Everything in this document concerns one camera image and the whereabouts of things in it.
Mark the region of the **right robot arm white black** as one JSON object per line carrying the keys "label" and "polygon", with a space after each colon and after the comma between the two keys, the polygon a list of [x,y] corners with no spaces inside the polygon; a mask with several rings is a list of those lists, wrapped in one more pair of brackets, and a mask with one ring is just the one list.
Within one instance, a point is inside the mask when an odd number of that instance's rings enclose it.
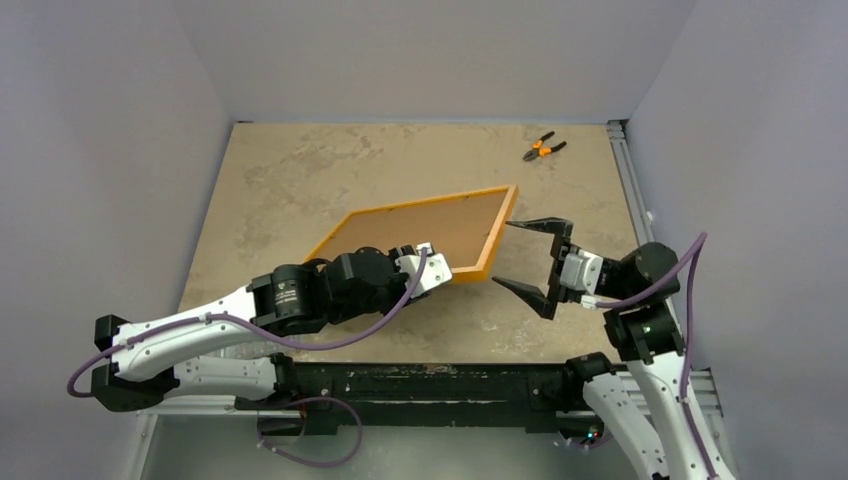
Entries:
{"label": "right robot arm white black", "polygon": [[587,405],[599,417],[601,438],[616,441],[642,479],[733,478],[692,385],[691,333],[680,329],[667,304],[680,289],[681,270],[688,272],[687,286],[694,286],[707,235],[701,233],[683,255],[649,242],[614,260],[573,243],[569,220],[545,217],[510,224],[552,235],[548,290],[502,277],[496,283],[541,318],[553,318],[562,303],[602,310],[607,338],[647,409],[631,403],[621,375],[600,352],[567,362],[564,399],[576,407]]}

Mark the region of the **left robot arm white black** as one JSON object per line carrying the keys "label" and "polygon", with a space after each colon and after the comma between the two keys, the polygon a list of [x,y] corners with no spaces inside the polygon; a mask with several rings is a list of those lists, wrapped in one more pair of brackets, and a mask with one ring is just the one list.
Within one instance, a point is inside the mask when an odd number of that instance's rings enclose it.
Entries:
{"label": "left robot arm white black", "polygon": [[359,343],[452,273],[430,244],[385,253],[373,247],[283,264],[213,302],[158,320],[96,320],[99,353],[67,391],[107,410],[129,412],[178,396],[233,395],[284,409],[298,382],[275,360],[218,358],[214,351],[265,340],[292,350],[329,351]]}

